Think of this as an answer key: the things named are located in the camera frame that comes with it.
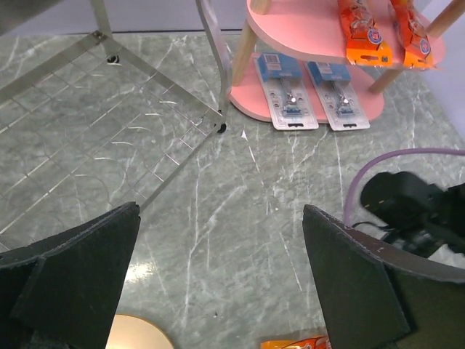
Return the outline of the blue razor blister pack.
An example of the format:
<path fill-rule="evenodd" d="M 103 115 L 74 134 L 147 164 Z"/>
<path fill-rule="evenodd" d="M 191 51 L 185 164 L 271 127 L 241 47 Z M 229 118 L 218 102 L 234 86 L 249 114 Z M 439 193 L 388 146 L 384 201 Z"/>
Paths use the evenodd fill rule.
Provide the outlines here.
<path fill-rule="evenodd" d="M 343 132 L 370 127 L 345 65 L 308 62 L 306 69 L 333 131 Z"/>
<path fill-rule="evenodd" d="M 254 58 L 272 125 L 278 131 L 314 130 L 319 127 L 304 85 L 299 61 L 278 52 Z"/>

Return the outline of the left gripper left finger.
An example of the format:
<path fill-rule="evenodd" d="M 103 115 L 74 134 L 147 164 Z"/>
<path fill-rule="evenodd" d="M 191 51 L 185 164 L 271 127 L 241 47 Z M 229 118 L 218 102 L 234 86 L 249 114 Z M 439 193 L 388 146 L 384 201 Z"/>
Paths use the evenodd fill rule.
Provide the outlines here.
<path fill-rule="evenodd" d="M 1 253 L 2 348 L 104 348 L 140 229 L 127 202 Z"/>

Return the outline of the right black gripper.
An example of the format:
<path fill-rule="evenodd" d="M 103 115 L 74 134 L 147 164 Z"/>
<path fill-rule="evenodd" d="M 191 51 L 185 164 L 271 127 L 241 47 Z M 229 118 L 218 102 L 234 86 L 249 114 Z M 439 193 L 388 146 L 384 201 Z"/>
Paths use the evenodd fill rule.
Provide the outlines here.
<path fill-rule="evenodd" d="M 381 238 L 411 254 L 434 254 L 446 245 L 464 253 L 464 185 L 446 190 L 411 172 L 382 172 L 360 194 L 364 209 L 386 225 Z"/>

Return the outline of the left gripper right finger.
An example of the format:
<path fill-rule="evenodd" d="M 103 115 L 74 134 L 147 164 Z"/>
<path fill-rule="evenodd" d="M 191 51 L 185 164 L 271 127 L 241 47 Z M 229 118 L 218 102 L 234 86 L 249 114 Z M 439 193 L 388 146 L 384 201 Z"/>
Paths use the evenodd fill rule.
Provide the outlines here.
<path fill-rule="evenodd" d="M 333 348 L 464 347 L 464 269 L 397 249 L 313 205 L 302 226 Z"/>

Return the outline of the pink three-tier shelf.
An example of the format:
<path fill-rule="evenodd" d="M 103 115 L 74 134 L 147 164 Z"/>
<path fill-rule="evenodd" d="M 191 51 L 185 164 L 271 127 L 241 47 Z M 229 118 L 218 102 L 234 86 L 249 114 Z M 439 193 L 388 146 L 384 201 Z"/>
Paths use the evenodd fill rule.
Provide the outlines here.
<path fill-rule="evenodd" d="M 382 92 L 402 70 L 403 50 L 390 21 L 388 4 L 368 2 L 383 38 L 392 48 L 392 66 L 380 78 L 372 79 L 361 65 L 348 65 L 352 85 L 369 120 L 381 115 Z M 305 62 L 348 64 L 336 1 L 247 1 L 246 9 L 247 18 L 232 64 L 230 100 L 247 116 L 264 122 L 271 120 L 254 64 L 258 40 Z"/>

